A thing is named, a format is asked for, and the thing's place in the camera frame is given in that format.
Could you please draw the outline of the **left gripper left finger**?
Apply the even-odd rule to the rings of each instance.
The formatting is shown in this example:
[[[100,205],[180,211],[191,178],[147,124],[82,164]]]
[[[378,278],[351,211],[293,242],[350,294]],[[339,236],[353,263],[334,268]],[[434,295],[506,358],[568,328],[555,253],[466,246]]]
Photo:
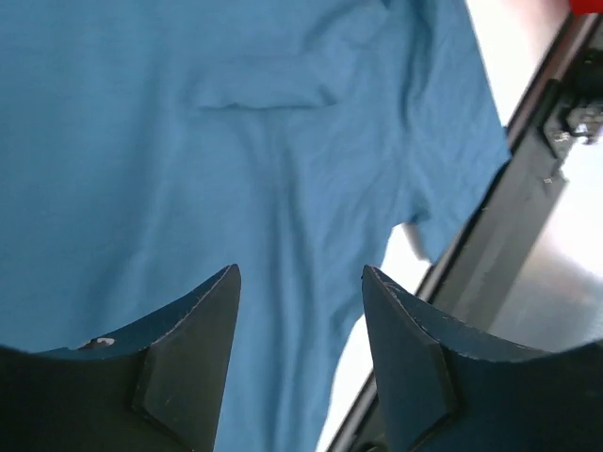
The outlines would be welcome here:
[[[210,451],[241,277],[190,293],[78,349],[1,350],[5,451]]]

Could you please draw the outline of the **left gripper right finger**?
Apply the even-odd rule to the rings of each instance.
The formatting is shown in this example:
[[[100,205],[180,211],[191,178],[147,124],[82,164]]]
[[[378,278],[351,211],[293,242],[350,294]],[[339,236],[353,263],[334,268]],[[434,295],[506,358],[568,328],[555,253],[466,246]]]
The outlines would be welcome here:
[[[602,346],[550,353],[470,327],[366,266],[367,332],[392,451],[598,451]]]

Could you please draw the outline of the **blue t shirt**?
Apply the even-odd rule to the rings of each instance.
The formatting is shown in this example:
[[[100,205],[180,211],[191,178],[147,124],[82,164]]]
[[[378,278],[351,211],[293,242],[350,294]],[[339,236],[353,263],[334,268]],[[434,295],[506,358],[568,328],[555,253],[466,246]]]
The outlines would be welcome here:
[[[242,275],[219,451],[312,451],[412,224],[436,261],[509,151],[462,1],[5,1],[1,341],[78,346]]]

